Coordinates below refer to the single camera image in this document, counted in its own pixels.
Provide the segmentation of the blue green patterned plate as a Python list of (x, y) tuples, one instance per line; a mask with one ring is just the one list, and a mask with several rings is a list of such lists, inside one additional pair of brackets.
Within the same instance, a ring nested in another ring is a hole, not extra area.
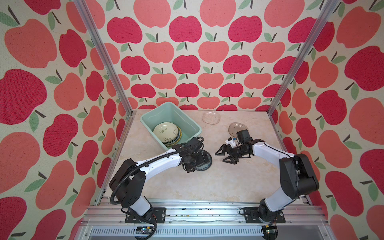
[(196, 154), (196, 171), (206, 171), (213, 163), (212, 156), (206, 150), (201, 150)]

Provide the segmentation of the cream plate with grass motif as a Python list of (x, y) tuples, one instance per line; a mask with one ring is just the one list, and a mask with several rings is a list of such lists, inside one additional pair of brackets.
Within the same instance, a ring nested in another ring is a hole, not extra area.
[(170, 122), (158, 124), (154, 128), (153, 133), (163, 144), (170, 144), (176, 141), (180, 135), (179, 128)]

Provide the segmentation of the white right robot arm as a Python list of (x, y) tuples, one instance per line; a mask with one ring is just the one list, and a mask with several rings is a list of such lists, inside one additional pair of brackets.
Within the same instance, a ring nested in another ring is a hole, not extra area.
[(239, 159), (257, 156), (278, 167), (280, 187), (271, 196), (260, 201), (256, 213), (262, 223), (273, 222), (286, 206), (320, 187), (307, 155), (295, 155), (276, 149), (261, 139), (253, 139), (248, 130), (239, 131), (236, 138), (227, 139), (215, 155), (226, 156), (223, 162), (232, 165), (236, 165)]

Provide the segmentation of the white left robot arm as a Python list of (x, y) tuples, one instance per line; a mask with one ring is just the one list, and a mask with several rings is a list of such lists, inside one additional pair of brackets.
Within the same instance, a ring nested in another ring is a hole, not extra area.
[(123, 213), (148, 222), (154, 215), (152, 204), (143, 195), (148, 180), (171, 168), (181, 166), (186, 173), (193, 173), (211, 164), (212, 157), (204, 150), (203, 137), (193, 137), (189, 142), (175, 145), (148, 160), (135, 162), (128, 159), (110, 180), (110, 203), (120, 205)]

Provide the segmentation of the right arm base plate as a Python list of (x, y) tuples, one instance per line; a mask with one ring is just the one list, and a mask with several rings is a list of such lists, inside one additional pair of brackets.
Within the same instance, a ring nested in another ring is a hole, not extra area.
[(256, 224), (284, 224), (286, 223), (283, 211), (270, 212), (268, 209), (241, 208), (239, 214), (245, 217), (246, 223)]

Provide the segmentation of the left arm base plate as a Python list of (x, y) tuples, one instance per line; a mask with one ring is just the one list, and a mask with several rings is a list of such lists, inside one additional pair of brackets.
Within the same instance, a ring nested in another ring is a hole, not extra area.
[(127, 224), (139, 224), (150, 222), (163, 224), (166, 217), (166, 208), (153, 208), (151, 207), (143, 216), (138, 216), (137, 213), (129, 208), (128, 213), (126, 214), (125, 223)]

